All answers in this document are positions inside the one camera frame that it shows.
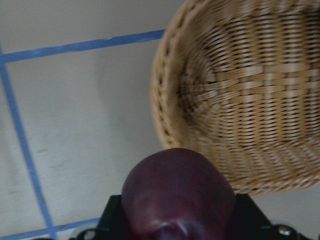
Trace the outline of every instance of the eggplant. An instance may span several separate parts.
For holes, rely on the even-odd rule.
[[[223,240],[236,204],[233,189],[215,166],[183,148],[139,162],[121,195],[134,240]]]

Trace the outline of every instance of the blue tape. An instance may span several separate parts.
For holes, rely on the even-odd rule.
[[[88,220],[83,220],[83,221],[77,221],[73,222],[70,224],[66,225],[61,225],[61,226],[55,226],[53,230],[55,232],[63,232],[69,229],[75,229],[79,226],[85,225],[85,224],[92,224],[92,223],[98,223],[100,218],[93,218],[93,219],[88,219]],[[21,239],[26,239],[26,238],[36,238],[42,235],[47,235],[49,234],[49,230],[46,229],[41,229],[41,230],[35,230],[35,231],[28,231],[28,232],[23,232],[19,234],[13,234],[10,236],[2,236],[0,237],[0,240],[21,240]]]
[[[92,49],[108,48],[125,44],[139,43],[144,41],[160,39],[165,30],[149,31],[138,34],[116,36],[109,39],[98,39],[92,41],[83,41],[71,43],[63,46],[50,46],[34,50],[17,51],[2,54],[0,62],[11,63],[27,59],[35,59],[55,54],[68,52],[87,51]]]
[[[43,215],[45,224],[47,228],[49,229],[49,234],[52,239],[56,239],[56,233],[53,231],[53,223],[51,216],[49,214],[49,210],[47,208],[44,195],[41,190],[38,174],[36,171],[36,167],[34,165],[34,161],[31,156],[31,152],[29,150],[28,141],[25,135],[24,127],[20,118],[18,106],[16,104],[15,95],[11,86],[9,74],[7,71],[7,68],[3,62],[0,62],[0,75],[2,79],[2,84],[4,88],[4,92],[6,95],[6,99],[10,108],[11,116],[13,119],[15,131],[19,140],[19,144],[23,153],[24,162],[26,164],[26,167],[29,172],[29,176],[32,181],[32,186],[35,192],[36,199],[38,201],[38,204],[41,209],[41,213]]]

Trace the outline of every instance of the woven wicker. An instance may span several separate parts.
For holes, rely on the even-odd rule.
[[[151,100],[165,148],[202,153],[236,193],[320,184],[320,0],[187,0]]]

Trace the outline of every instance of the blue tape grid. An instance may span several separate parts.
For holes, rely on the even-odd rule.
[[[29,148],[28,140],[25,135],[23,122],[20,117],[21,115],[16,102],[14,90],[11,85],[9,73],[6,68],[6,63],[41,58],[45,56],[63,54],[68,52],[87,51],[87,50],[93,50],[93,49],[139,43],[139,42],[150,41],[150,40],[157,40],[162,37],[163,33],[164,33],[164,30],[149,31],[149,32],[143,32],[138,34],[116,36],[109,39],[98,39],[98,40],[92,40],[92,41],[76,42],[76,43],[71,43],[63,46],[50,46],[50,47],[38,48],[34,50],[17,51],[12,53],[2,53],[2,50],[0,48],[0,76],[2,80],[2,85],[3,85],[5,96],[9,105],[15,131],[18,137],[18,141],[23,153],[24,162],[26,164],[29,177],[32,182],[37,203],[41,209],[42,217],[46,224],[45,229],[24,232],[24,233],[9,235],[9,236],[3,236],[3,237],[0,237],[0,240],[20,240],[24,238],[33,238],[33,237],[47,235],[47,234],[49,234],[52,239],[57,239],[56,232],[73,229],[83,224],[97,223],[99,221],[99,218],[94,218],[94,219],[78,221],[78,222],[74,222],[74,223],[70,223],[62,226],[53,225],[53,221],[52,221],[49,209],[47,207],[45,197],[42,192],[36,166],[34,164],[34,160]]]

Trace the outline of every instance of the screw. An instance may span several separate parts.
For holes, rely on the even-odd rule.
[[[283,226],[283,225],[279,226],[278,231],[281,235],[285,235],[285,236],[291,235],[291,230],[287,226]]]
[[[94,230],[88,230],[85,232],[83,239],[84,240],[93,240],[96,236],[96,232]]]

